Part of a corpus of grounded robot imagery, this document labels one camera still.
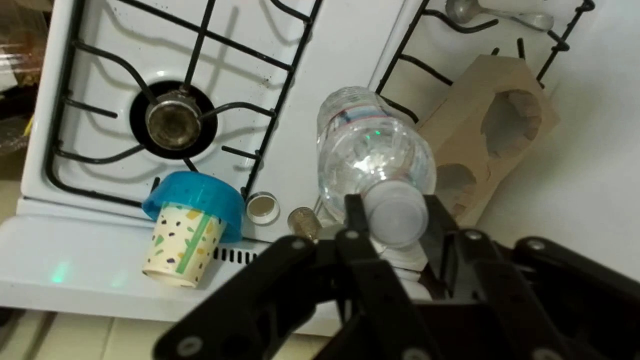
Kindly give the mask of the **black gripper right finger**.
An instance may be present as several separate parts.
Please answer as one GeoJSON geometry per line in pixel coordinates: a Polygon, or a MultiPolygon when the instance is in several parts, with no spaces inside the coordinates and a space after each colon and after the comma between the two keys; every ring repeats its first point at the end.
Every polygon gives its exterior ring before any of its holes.
{"type": "Polygon", "coordinates": [[[640,281],[557,241],[497,243],[426,200],[436,360],[640,360],[640,281]]]}

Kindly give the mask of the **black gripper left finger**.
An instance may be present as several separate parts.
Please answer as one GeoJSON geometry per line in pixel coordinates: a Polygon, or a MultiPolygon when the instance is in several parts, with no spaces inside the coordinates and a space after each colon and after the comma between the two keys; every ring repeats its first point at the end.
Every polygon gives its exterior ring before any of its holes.
{"type": "Polygon", "coordinates": [[[367,237],[361,200],[348,200],[348,224],[330,240],[282,235],[224,281],[152,348],[153,360],[270,360],[331,301],[341,328],[326,352],[371,360],[443,360],[389,262],[367,237]]]}

